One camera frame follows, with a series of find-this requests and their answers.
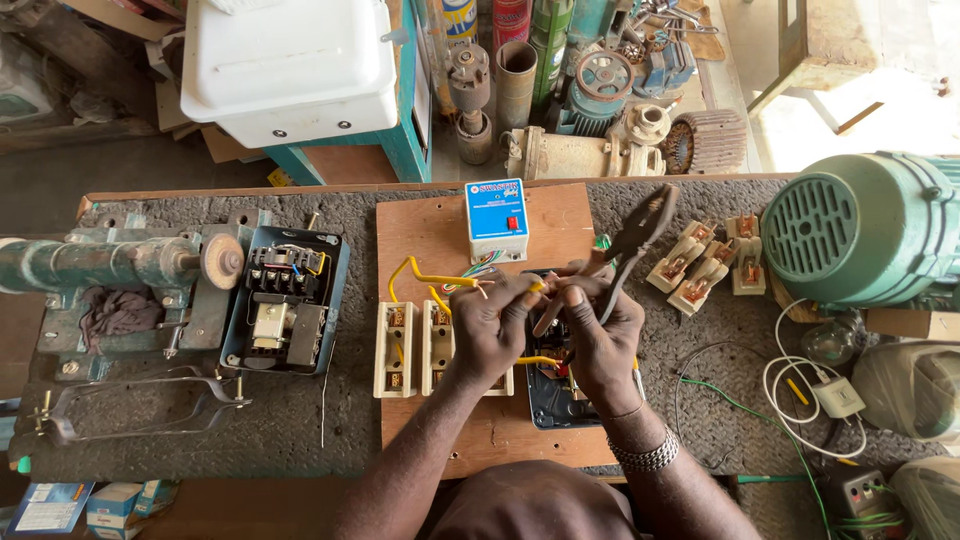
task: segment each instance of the hand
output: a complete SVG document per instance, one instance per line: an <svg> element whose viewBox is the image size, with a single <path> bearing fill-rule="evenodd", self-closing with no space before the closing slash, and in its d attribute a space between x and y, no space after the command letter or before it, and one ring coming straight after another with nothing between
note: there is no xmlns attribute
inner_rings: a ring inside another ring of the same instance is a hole
<svg viewBox="0 0 960 540"><path fill-rule="evenodd" d="M563 295L576 360L577 383L604 417L621 416L642 406L633 378L636 347L643 327L643 307L623 291L618 293L607 324L600 326L589 299L603 296L604 278L573 276L554 283Z"/></svg>
<svg viewBox="0 0 960 540"><path fill-rule="evenodd" d="M527 292L540 280L534 274L508 277L497 270L487 276L493 281L481 285L487 298L475 288L461 288L450 297L457 351L444 374L444 382L475 384L484 392L523 353L527 313L542 296Z"/></svg>

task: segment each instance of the blue and white control box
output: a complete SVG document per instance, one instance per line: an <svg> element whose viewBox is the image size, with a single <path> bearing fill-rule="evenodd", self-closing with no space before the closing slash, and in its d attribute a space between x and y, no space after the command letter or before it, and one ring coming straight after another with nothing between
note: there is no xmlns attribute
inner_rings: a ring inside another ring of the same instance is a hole
<svg viewBox="0 0 960 540"><path fill-rule="evenodd" d="M496 252L491 262L527 259L527 205L519 178L466 184L470 264Z"/></svg>

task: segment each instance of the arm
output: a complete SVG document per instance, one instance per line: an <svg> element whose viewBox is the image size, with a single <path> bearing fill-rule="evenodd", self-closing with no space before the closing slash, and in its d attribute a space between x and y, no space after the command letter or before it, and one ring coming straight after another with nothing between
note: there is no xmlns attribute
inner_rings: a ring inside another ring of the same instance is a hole
<svg viewBox="0 0 960 540"><path fill-rule="evenodd" d="M457 352L444 378L340 504L334 538L413 538L423 524L453 443L474 406L523 350L536 280L494 274L485 287L450 299Z"/></svg>
<svg viewBox="0 0 960 540"><path fill-rule="evenodd" d="M579 277L561 279L557 287L564 295L577 350L577 382L590 397L611 442L631 454L643 454L666 438L663 421L633 383L643 308L621 292L610 320L601 327L588 297L600 296L605 287L602 280ZM658 538L760 538L747 516L683 446L666 467L625 476L640 514Z"/></svg>

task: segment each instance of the pliers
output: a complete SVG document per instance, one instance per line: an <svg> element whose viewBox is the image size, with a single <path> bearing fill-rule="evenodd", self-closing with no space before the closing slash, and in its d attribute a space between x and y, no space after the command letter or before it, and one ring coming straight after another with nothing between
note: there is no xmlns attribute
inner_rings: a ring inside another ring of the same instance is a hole
<svg viewBox="0 0 960 540"><path fill-rule="evenodd" d="M623 229L613 238L613 243L606 252L591 254L590 262L585 264L579 275L595 276L600 273L617 256L620 260L616 264L616 273L602 300L597 302L596 312L601 325L605 324L613 312L616 297L627 281L634 265L650 246L660 238L667 225L673 221L674 210L677 206L677 197L680 189L671 184L664 184L660 189L640 201L634 211L623 221ZM543 335L549 324L557 317L562 307L561 295L556 297L547 306L541 319L534 327L536 337ZM570 351L564 360L564 365L573 360L574 351Z"/></svg>

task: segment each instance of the metal chain bracelet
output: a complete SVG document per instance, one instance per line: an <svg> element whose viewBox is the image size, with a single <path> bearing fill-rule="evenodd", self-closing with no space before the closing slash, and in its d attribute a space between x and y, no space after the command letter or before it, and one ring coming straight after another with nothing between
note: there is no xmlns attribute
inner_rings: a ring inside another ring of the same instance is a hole
<svg viewBox="0 0 960 540"><path fill-rule="evenodd" d="M677 453L680 451L680 440L677 439L677 435L670 428L666 426L664 428L666 429L666 439L664 439L663 444L644 454L631 454L618 448L609 437L607 438L607 444L610 445L613 456L620 462L624 472L653 473L666 467L677 457Z"/></svg>

